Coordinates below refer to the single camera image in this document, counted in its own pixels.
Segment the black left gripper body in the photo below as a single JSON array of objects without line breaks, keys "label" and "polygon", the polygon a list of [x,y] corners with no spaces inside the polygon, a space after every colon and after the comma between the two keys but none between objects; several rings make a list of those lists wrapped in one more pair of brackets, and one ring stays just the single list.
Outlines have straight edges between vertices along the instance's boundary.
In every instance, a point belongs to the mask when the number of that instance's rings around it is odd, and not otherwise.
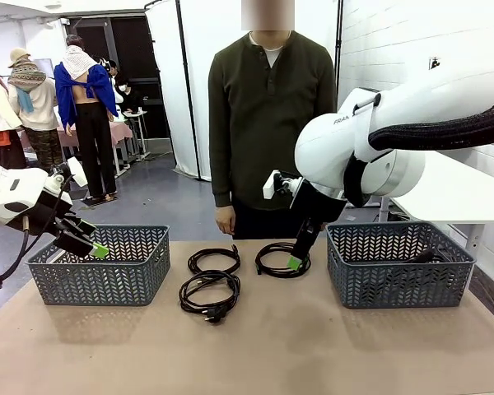
[{"label": "black left gripper body", "polygon": [[29,233],[38,236],[43,233],[56,235],[65,226],[79,225],[79,216],[72,210],[72,199],[68,192],[63,191],[58,199],[58,193],[43,191],[36,204],[26,212],[29,218]]}]

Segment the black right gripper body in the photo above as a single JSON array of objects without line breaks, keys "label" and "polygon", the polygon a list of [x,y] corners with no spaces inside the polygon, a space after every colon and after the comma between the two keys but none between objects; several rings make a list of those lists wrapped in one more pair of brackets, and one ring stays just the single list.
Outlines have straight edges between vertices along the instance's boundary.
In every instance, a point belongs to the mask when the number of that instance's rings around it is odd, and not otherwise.
[{"label": "black right gripper body", "polygon": [[329,197],[318,191],[309,181],[302,179],[291,202],[291,210],[304,219],[320,223],[335,222],[344,211],[347,202]]}]

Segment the person's right forearm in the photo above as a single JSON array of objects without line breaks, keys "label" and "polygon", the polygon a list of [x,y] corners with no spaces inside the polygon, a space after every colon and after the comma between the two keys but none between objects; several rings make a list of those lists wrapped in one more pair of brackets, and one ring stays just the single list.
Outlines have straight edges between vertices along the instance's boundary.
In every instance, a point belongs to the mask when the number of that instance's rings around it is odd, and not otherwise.
[{"label": "person's right forearm", "polygon": [[231,204],[231,144],[226,134],[212,134],[209,144],[212,192],[216,208]]}]

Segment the person's right hand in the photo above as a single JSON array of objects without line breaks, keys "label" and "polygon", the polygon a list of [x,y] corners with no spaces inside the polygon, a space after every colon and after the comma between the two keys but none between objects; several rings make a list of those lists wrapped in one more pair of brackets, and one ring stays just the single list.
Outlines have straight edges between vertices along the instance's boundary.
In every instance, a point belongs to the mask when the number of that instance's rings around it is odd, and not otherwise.
[{"label": "person's right hand", "polygon": [[233,206],[217,207],[215,221],[223,234],[231,236],[235,234],[235,210]]}]

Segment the grey plastic lattice basket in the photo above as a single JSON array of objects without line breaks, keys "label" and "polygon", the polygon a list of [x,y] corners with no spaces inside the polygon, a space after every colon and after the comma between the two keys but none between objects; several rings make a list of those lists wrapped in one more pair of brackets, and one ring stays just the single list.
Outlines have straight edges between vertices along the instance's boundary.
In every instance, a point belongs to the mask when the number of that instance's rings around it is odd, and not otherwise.
[{"label": "grey plastic lattice basket", "polygon": [[349,309],[459,305],[475,258],[430,222],[332,224],[328,270]]},{"label": "grey plastic lattice basket", "polygon": [[170,270],[167,225],[98,225],[104,257],[84,258],[50,243],[26,260],[47,305],[146,306]]}]

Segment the mannequin with blue jacket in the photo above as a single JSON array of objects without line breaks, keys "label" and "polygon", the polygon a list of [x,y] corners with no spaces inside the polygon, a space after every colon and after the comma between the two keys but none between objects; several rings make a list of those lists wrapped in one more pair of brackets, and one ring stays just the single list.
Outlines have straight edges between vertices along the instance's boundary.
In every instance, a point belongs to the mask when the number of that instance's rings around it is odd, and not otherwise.
[{"label": "mannequin with blue jacket", "polygon": [[97,204],[116,198],[110,120],[118,114],[110,75],[68,35],[61,63],[54,68],[58,113],[65,132],[76,129],[89,197]]}]

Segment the person in dark green shirt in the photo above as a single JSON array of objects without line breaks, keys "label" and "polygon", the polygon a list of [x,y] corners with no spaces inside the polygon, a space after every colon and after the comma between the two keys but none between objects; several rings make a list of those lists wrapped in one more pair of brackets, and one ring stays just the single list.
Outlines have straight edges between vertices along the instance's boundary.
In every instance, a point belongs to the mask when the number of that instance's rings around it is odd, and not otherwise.
[{"label": "person in dark green shirt", "polygon": [[333,60],[296,32],[295,0],[240,0],[245,35],[215,54],[208,74],[209,144],[231,144],[234,239],[291,239],[302,217],[284,195],[263,198],[274,170],[296,172],[304,126],[335,110]]}]

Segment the table with pink cloth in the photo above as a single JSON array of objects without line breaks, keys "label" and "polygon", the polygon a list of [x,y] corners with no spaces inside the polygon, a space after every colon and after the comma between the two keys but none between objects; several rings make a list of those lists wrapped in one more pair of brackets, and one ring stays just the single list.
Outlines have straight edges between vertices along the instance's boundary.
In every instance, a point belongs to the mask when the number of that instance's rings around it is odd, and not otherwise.
[{"label": "table with pink cloth", "polygon": [[[66,134],[61,126],[57,131],[64,156],[81,157],[75,128],[72,127],[70,135]],[[110,134],[114,177],[118,178],[130,168],[131,161],[137,158],[137,155],[129,153],[127,148],[127,144],[133,141],[133,132],[125,123],[110,122]]]}]

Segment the mannequin with patterned scarf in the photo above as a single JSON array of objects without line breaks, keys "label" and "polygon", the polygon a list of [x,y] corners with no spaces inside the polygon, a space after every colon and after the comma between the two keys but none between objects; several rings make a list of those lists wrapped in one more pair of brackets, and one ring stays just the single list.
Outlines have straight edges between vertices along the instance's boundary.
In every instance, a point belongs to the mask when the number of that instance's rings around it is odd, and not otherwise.
[{"label": "mannequin with patterned scarf", "polygon": [[9,102],[34,149],[41,169],[50,172],[63,163],[58,136],[54,80],[47,77],[22,48],[10,52],[11,73],[7,79]]}]

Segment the small white desk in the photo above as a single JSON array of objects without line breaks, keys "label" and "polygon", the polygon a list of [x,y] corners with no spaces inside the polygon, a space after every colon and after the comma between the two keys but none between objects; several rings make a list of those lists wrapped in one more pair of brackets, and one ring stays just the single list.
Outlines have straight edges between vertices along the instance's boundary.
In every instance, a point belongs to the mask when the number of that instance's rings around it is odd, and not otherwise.
[{"label": "small white desk", "polygon": [[151,154],[151,152],[147,149],[147,142],[144,137],[144,128],[145,128],[145,122],[144,122],[144,115],[147,112],[139,109],[137,112],[133,111],[124,111],[123,115],[127,119],[131,120],[136,120],[137,125],[138,125],[138,140],[140,141],[140,146],[138,148],[138,157],[140,161],[144,161],[147,159],[147,157]]}]

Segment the black braided right arm sleeve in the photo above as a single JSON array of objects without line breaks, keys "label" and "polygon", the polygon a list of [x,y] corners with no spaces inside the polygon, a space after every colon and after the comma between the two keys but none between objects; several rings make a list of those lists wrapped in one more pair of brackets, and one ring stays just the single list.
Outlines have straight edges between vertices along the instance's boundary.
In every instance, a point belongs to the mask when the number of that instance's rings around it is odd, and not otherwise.
[{"label": "black braided right arm sleeve", "polygon": [[494,106],[466,118],[388,126],[372,132],[365,142],[379,154],[362,160],[352,153],[343,174],[344,196],[355,207],[369,199],[361,188],[365,168],[389,151],[449,151],[494,144]]}]

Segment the seated person with mask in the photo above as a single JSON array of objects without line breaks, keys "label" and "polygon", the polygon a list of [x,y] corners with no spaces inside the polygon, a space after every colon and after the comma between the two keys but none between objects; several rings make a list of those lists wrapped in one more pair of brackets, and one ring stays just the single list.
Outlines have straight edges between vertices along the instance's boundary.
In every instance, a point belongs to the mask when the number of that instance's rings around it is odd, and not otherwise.
[{"label": "seated person with mask", "polygon": [[123,97],[123,103],[120,105],[123,112],[136,114],[143,107],[143,96],[133,86],[128,84],[128,79],[123,78],[118,82],[120,95]]}]

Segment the long black backdrop pole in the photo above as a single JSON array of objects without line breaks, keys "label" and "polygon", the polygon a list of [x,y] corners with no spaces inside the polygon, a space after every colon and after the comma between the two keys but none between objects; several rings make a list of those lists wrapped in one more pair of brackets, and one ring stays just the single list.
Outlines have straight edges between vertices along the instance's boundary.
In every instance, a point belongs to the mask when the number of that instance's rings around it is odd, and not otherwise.
[{"label": "long black backdrop pole", "polygon": [[186,51],[186,43],[185,43],[185,36],[184,36],[184,24],[183,24],[183,17],[182,17],[181,1],[180,0],[175,0],[175,9],[176,9],[176,16],[177,16],[177,21],[178,21],[180,48],[181,48],[182,61],[183,61],[183,67],[184,67],[184,79],[185,79],[187,101],[188,101],[188,107],[189,107],[189,118],[190,118],[190,127],[191,127],[191,132],[192,132],[192,139],[193,139],[193,150],[194,150],[195,163],[196,163],[196,169],[197,169],[197,178],[196,179],[198,181],[203,181],[201,166],[200,166],[200,161],[199,161],[198,139],[197,139],[197,133],[196,133],[196,128],[195,128],[193,100],[192,100],[192,94],[191,94],[192,92],[191,92],[191,85],[190,85],[190,79],[189,79],[189,62],[188,62],[188,56],[187,56],[187,51]]}]

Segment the short black backdrop pole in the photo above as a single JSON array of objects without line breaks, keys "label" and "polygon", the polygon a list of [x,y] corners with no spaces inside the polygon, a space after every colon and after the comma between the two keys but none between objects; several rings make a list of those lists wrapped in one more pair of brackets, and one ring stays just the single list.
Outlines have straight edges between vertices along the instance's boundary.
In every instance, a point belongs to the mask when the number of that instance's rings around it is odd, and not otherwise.
[{"label": "short black backdrop pole", "polygon": [[340,61],[340,52],[342,47],[342,33],[343,33],[343,8],[344,0],[337,0],[337,23],[336,23],[336,39],[335,39],[335,64]]}]

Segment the white backdrop screen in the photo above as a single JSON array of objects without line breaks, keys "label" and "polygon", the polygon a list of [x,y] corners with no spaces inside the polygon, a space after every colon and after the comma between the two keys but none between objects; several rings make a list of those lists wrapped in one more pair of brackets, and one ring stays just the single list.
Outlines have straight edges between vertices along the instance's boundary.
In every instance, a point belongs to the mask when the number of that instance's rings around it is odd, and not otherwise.
[{"label": "white backdrop screen", "polygon": [[[207,79],[214,55],[245,35],[240,0],[180,0],[189,62],[202,177],[209,180]],[[177,169],[197,178],[175,0],[160,0],[145,11]]]}]

